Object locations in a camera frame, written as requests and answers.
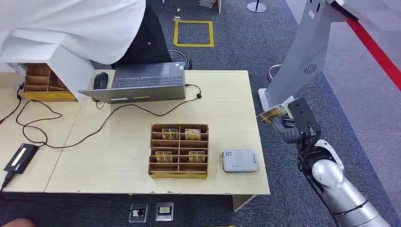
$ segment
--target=computer mouse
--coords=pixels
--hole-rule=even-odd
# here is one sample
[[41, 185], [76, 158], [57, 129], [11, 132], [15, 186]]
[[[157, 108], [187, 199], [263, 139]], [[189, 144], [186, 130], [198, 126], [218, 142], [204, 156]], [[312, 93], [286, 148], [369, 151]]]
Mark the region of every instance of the computer mouse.
[[95, 81], [93, 82], [93, 89], [106, 89], [107, 83], [109, 82], [109, 74], [100, 72], [96, 75]]

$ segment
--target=laptop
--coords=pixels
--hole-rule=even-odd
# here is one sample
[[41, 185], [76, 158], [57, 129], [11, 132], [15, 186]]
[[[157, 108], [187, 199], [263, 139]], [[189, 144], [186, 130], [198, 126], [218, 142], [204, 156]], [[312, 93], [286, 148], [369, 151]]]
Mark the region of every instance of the laptop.
[[111, 88], [78, 92], [108, 104], [185, 99], [183, 63], [120, 66]]

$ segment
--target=white shirt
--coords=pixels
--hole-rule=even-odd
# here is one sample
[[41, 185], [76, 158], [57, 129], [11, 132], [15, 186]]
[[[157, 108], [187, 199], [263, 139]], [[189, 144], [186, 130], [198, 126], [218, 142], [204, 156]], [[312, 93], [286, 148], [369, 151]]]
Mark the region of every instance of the white shirt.
[[111, 64], [135, 38], [145, 7], [146, 0], [0, 0], [0, 54], [7, 38], [20, 37]]

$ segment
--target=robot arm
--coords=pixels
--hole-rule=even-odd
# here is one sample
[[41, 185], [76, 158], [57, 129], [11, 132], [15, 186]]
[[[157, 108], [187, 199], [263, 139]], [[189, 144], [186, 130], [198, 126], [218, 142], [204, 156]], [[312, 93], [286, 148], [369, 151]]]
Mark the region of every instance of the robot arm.
[[[273, 125], [286, 142], [296, 144], [298, 168], [336, 224], [342, 227], [389, 227], [374, 206], [346, 178], [344, 165], [335, 150], [320, 139], [321, 128], [306, 100], [296, 99], [288, 104], [288, 110], [293, 120], [280, 123], [273, 120]], [[292, 135], [294, 129], [298, 134], [289, 140], [288, 135]]]

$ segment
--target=tabletop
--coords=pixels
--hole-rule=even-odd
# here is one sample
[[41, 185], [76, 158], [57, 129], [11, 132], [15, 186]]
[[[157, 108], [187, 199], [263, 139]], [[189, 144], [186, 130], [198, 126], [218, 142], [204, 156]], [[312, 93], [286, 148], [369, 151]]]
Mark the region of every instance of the tabletop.
[[[114, 71], [109, 74], [111, 83]], [[76, 147], [62, 151], [46, 192], [138, 194], [270, 194], [262, 147], [247, 71], [191, 70], [185, 82], [202, 89], [202, 99], [186, 103], [164, 117], [136, 107], [116, 111], [103, 129]], [[186, 87], [187, 99], [198, 93]], [[164, 113], [182, 100], [138, 105]], [[66, 145], [100, 128], [121, 105], [106, 104], [102, 110], [87, 98], [71, 129]], [[209, 125], [209, 176], [202, 179], [152, 179], [148, 175], [150, 127], [157, 123]], [[226, 173], [220, 153], [229, 148], [250, 148], [259, 170]]]
[[[14, 85], [21, 80], [16, 73], [0, 73], [0, 118], [8, 115], [18, 104], [17, 91]], [[0, 167], [3, 168], [13, 157], [21, 143], [30, 143], [22, 134], [22, 126], [15, 122], [18, 112], [28, 100], [23, 99], [19, 109], [0, 124]], [[79, 103], [47, 103], [54, 111], [62, 113], [63, 117], [53, 121], [37, 122], [33, 124], [42, 128], [49, 136], [49, 143], [53, 146], [63, 146], [75, 118], [78, 115]], [[30, 102], [21, 114], [19, 121], [27, 123], [39, 118], [54, 117], [45, 106]], [[34, 140], [43, 140], [44, 136], [33, 129], [26, 129], [28, 137]], [[31, 163], [22, 175], [16, 175], [12, 182], [4, 189], [7, 192], [44, 192], [61, 154], [61, 149], [42, 147], [38, 150]], [[7, 173], [0, 171], [0, 180]]]

